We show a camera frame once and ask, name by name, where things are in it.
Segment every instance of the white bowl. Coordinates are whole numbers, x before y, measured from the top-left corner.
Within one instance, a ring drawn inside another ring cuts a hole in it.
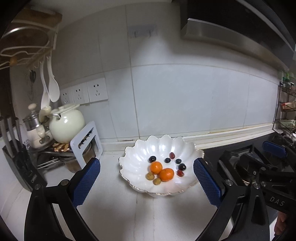
[[[165,163],[164,159],[169,157],[170,152],[175,154],[175,158],[170,163]],[[134,147],[125,149],[125,156],[119,158],[120,175],[133,189],[146,192],[153,197],[181,193],[198,182],[193,172],[193,162],[196,158],[203,157],[203,154],[202,150],[195,149],[194,143],[186,143],[182,137],[172,139],[168,135],[161,138],[150,136],[146,141],[137,140]],[[171,168],[175,171],[172,180],[154,185],[152,181],[146,179],[145,175],[150,171],[148,161],[150,156],[156,156],[163,168]],[[183,177],[176,174],[177,158],[186,165]]]

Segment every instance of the black wire rack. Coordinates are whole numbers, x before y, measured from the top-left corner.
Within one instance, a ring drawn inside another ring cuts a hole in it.
[[[279,85],[278,105],[273,130],[280,129],[285,131],[286,135],[292,136],[296,132],[296,88],[294,89],[285,84],[280,82]]]

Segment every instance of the knife block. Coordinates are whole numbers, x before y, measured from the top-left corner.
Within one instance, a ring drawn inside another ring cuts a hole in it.
[[[28,191],[32,191],[36,184],[46,187],[47,182],[33,166],[26,147],[21,145],[18,140],[16,140],[16,142],[20,150],[18,153],[13,145],[13,142],[9,142],[12,152],[15,154],[14,157],[11,157],[8,154],[6,146],[2,148],[5,158],[14,175],[23,188],[27,189]]]

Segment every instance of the ceiling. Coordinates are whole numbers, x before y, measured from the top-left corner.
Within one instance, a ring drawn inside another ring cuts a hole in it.
[[[32,0],[30,4],[61,13],[63,15],[61,29],[97,11],[143,2],[171,2],[171,0]]]

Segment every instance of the orange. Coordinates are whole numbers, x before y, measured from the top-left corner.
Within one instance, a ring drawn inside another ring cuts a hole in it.
[[[153,172],[154,174],[158,174],[160,173],[160,171],[163,169],[163,166],[161,165],[161,163],[159,161],[154,161],[153,163],[151,163],[150,165],[150,170],[151,172]]]
[[[169,180],[172,180],[173,177],[174,177],[174,171],[171,168],[165,168],[165,169],[161,170],[159,173],[159,178],[163,182],[167,182]]]

